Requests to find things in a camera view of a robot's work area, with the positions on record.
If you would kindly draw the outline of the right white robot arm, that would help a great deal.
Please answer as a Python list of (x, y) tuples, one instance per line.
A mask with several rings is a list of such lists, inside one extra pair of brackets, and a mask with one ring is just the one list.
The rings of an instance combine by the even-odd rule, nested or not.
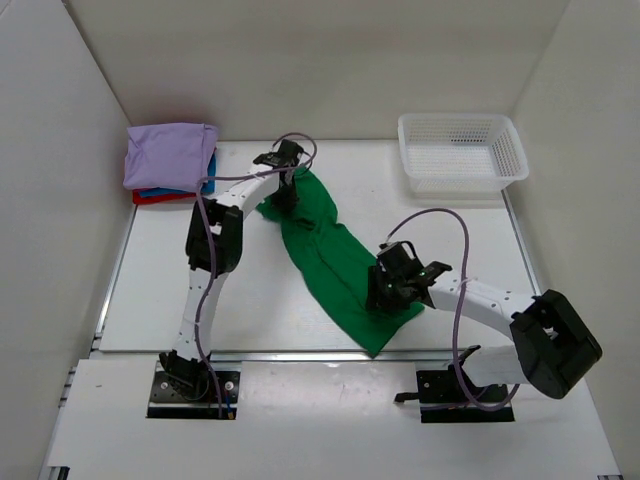
[(490, 385), (528, 384), (562, 399), (602, 358), (603, 350), (562, 293), (518, 294), (464, 277), (442, 262), (423, 264), (412, 243), (384, 244), (368, 269), (367, 307), (401, 313), (424, 305), (489, 327), (502, 347), (453, 346), (449, 391), (471, 400)]

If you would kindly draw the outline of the green t-shirt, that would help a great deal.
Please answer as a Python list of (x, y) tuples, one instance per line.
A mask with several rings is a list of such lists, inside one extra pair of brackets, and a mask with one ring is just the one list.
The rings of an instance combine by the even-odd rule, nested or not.
[(338, 221), (335, 202), (314, 174), (301, 174), (295, 180), (298, 202), (291, 212), (281, 212), (270, 199), (257, 211), (280, 225), (291, 261), (324, 312), (375, 357), (424, 306), (413, 303), (392, 314), (367, 310), (368, 269), (375, 265), (374, 255)]

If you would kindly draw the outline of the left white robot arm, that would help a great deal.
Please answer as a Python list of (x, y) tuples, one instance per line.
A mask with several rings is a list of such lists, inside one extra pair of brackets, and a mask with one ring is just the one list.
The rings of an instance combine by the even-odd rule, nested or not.
[(189, 402), (222, 402), (210, 361), (211, 330), (222, 287), (242, 256), (245, 220), (266, 200), (286, 213), (298, 202), (295, 173), (312, 155), (286, 138), (275, 145), (253, 160), (246, 175), (231, 178), (227, 190), (196, 199), (185, 245), (186, 305), (173, 347), (159, 355), (168, 383)]

